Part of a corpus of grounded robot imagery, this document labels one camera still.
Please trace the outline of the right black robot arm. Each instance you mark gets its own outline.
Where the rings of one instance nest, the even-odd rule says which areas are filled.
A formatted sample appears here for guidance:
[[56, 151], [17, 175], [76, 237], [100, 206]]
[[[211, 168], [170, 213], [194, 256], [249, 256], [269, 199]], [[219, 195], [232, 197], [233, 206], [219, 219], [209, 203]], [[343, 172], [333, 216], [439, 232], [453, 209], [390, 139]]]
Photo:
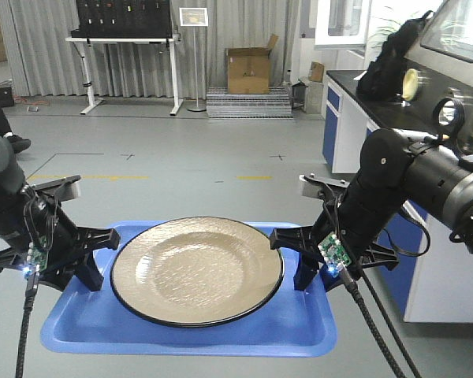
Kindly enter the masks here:
[[320, 276], [329, 291], [357, 280], [364, 268], [394, 269], [405, 250], [376, 243], [399, 213], [410, 222], [407, 200], [419, 205], [451, 230], [454, 243], [473, 254], [473, 155], [449, 148], [441, 136], [381, 128], [365, 140], [360, 168], [350, 183], [313, 175], [300, 176], [304, 196], [322, 200], [322, 212], [308, 227], [276, 228], [272, 248], [299, 253], [294, 288], [305, 290]]

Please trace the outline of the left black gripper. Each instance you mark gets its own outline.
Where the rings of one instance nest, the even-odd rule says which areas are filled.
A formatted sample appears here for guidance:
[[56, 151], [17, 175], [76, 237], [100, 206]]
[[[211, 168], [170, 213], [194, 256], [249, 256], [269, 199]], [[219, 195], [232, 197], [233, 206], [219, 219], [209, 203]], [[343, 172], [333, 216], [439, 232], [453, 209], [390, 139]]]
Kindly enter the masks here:
[[60, 291], [76, 276], [89, 291], [100, 291], [103, 276], [93, 251], [116, 250], [121, 237], [115, 228], [85, 228], [75, 225], [60, 203], [46, 196], [0, 198], [0, 272], [24, 269], [30, 243], [48, 251], [47, 268], [39, 281]]

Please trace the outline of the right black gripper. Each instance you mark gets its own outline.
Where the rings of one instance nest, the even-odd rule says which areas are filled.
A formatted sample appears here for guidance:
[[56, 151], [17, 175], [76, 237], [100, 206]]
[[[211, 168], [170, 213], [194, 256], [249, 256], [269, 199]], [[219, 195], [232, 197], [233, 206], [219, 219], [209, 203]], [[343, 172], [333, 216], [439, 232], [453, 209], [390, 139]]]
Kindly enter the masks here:
[[322, 200], [322, 212], [314, 226], [303, 226], [296, 228], [275, 228], [269, 237], [270, 248], [289, 248], [296, 252], [315, 252], [319, 243], [331, 232], [334, 232], [341, 241], [345, 251], [352, 259], [349, 267], [343, 268], [337, 276], [332, 276], [328, 271], [322, 257], [311, 257], [300, 254], [293, 277], [294, 290], [305, 291], [319, 272], [323, 287], [331, 291], [344, 283], [343, 277], [352, 280], [362, 277], [364, 269], [383, 266], [388, 270], [394, 270], [398, 265], [397, 253], [387, 247], [371, 241], [363, 250], [357, 251], [348, 245], [348, 233], [341, 228], [338, 211], [341, 195], [335, 198]]

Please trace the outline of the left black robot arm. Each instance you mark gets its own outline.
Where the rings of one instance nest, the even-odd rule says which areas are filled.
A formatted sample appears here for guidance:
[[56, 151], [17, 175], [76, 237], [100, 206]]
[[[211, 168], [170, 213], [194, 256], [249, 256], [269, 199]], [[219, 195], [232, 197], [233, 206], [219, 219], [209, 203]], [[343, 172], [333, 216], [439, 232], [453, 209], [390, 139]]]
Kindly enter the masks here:
[[117, 249], [113, 228], [79, 227], [61, 208], [79, 196], [80, 176], [40, 184], [27, 183], [8, 141], [0, 136], [0, 272], [16, 269], [37, 276], [40, 283], [64, 290], [76, 276], [90, 291], [102, 287], [103, 277], [93, 252]]

